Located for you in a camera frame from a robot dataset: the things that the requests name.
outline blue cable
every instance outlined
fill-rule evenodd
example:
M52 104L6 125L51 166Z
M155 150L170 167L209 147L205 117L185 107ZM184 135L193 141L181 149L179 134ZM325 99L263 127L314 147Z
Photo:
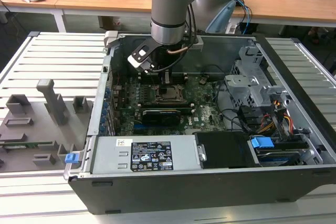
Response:
M245 11L247 12L247 23L246 23L246 26L245 26L245 30L243 31L243 34L245 34L246 30L247 30L247 27L250 23L250 15L249 15L249 12L248 12L248 8L244 5L244 3L240 0L236 0L238 3L240 3L240 5L245 9Z

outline power supply label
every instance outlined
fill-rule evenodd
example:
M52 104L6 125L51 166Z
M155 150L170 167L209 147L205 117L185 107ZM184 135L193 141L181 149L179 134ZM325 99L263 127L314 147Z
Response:
M133 172L173 170L170 142L132 143L131 170Z

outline barcode sticker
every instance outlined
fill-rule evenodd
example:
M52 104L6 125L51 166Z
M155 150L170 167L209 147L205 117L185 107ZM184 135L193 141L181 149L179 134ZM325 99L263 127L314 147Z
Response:
M117 142L116 142L116 147L124 147L124 146L131 146L131 144L133 143L133 139L128 139L128 138L125 138L125 139L117 139Z

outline black plastic cover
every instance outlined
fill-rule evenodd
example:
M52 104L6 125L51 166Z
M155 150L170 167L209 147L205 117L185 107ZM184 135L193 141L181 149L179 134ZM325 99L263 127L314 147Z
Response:
M244 132L197 132L196 143L204 145L207 160L204 169L255 167Z

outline blue latch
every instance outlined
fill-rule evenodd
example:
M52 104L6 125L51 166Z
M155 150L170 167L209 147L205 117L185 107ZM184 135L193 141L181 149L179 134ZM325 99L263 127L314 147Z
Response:
M254 148L273 148L274 143L270 137L261 136L251 139Z
M79 154L78 153L69 153L65 157L66 164L78 164L79 163Z

